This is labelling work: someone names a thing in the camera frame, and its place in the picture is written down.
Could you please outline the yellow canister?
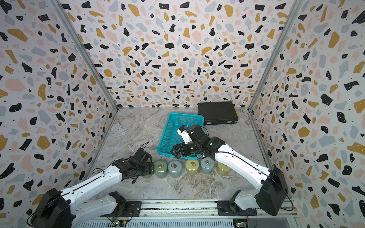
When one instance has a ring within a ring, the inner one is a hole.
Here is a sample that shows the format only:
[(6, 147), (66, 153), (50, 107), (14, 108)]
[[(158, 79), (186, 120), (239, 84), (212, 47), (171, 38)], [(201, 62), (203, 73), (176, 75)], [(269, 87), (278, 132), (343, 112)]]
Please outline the yellow canister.
[(220, 176), (227, 176), (229, 172), (231, 171), (231, 168), (227, 165), (224, 165), (223, 163), (217, 163), (217, 173)]
[(199, 162), (196, 159), (188, 159), (185, 163), (187, 174), (195, 176), (199, 171), (199, 166)]

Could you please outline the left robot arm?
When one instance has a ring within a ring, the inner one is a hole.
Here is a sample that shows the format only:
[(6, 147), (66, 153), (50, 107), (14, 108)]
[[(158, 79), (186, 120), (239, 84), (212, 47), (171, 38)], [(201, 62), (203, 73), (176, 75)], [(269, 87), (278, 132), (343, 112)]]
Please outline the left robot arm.
[(47, 191), (35, 211), (27, 219), (33, 228), (74, 228), (97, 217), (124, 215), (126, 199), (111, 192), (98, 200), (90, 200), (103, 190), (124, 180), (154, 174), (152, 156), (143, 148), (127, 159), (117, 159), (87, 180), (61, 191)]

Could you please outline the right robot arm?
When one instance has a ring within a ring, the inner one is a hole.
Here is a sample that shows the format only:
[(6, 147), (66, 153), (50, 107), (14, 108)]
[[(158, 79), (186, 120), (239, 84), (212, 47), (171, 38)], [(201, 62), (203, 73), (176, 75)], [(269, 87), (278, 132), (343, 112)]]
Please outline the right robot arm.
[(202, 126), (182, 125), (177, 130), (183, 142), (176, 144), (170, 153), (177, 159), (199, 154), (211, 158), (245, 178), (254, 189), (244, 193), (236, 191), (229, 201), (228, 212), (238, 214), (247, 209), (259, 208), (265, 213), (276, 216), (282, 204), (288, 199), (288, 186), (283, 171), (277, 167), (261, 166), (232, 149), (224, 140), (209, 137)]

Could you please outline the green canister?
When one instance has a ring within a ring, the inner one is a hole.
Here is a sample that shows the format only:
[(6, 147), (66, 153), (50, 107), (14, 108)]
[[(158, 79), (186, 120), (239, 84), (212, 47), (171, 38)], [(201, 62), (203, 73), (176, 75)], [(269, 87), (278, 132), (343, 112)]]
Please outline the green canister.
[(157, 161), (154, 164), (154, 172), (157, 178), (164, 179), (168, 175), (168, 166), (165, 161)]
[(148, 174), (148, 175), (144, 175), (144, 176), (142, 176), (142, 178), (148, 179), (148, 178), (150, 178), (150, 177), (152, 177), (152, 176), (153, 176), (153, 174)]

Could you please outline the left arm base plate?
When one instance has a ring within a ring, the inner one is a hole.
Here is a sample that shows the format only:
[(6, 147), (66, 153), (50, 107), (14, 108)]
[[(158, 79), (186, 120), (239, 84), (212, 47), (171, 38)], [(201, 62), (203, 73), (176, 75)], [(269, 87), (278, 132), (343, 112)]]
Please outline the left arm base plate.
[(117, 204), (115, 210), (101, 217), (139, 217), (142, 207), (141, 201), (126, 201)]

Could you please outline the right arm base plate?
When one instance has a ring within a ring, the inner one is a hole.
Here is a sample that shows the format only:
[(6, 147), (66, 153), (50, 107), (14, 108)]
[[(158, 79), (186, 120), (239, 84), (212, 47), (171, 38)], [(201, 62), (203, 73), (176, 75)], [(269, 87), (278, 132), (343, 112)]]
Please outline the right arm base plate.
[(217, 201), (217, 210), (219, 216), (256, 216), (257, 210), (249, 208), (242, 210), (234, 202), (231, 203), (229, 200), (219, 200)]

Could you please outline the teal plastic mesh basket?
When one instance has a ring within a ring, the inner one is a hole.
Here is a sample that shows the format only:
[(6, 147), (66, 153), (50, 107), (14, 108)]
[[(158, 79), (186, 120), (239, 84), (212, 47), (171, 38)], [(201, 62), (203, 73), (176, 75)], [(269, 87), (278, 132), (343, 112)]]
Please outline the teal plastic mesh basket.
[(183, 138), (178, 134), (178, 130), (182, 125), (190, 127), (197, 124), (203, 126), (204, 117), (201, 115), (188, 113), (170, 113), (168, 115), (157, 152), (159, 155), (166, 157), (174, 157), (170, 151), (174, 145), (183, 143)]

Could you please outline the blue-grey canister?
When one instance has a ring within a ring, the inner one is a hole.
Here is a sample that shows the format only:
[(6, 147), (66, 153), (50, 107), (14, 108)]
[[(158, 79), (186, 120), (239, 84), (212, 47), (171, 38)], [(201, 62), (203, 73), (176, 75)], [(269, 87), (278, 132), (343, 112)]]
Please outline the blue-grey canister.
[(215, 161), (211, 159), (210, 157), (206, 157), (201, 159), (200, 166), (201, 166), (201, 172), (203, 174), (210, 174), (213, 171), (215, 165)]
[(168, 164), (168, 171), (172, 178), (176, 179), (182, 175), (183, 166), (180, 161), (173, 160)]

